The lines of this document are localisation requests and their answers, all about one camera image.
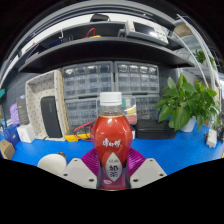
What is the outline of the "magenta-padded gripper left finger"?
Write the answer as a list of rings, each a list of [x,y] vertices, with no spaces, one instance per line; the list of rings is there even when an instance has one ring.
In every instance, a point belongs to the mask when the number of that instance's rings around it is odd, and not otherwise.
[[[101,171],[96,150],[91,149],[81,159],[73,158],[60,176],[81,187],[98,189]]]

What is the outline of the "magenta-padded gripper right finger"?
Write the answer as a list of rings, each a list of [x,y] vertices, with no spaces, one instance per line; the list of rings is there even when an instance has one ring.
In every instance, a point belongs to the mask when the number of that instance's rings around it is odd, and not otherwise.
[[[129,151],[126,165],[128,189],[141,188],[166,176],[165,171],[154,158],[146,159],[134,148]]]

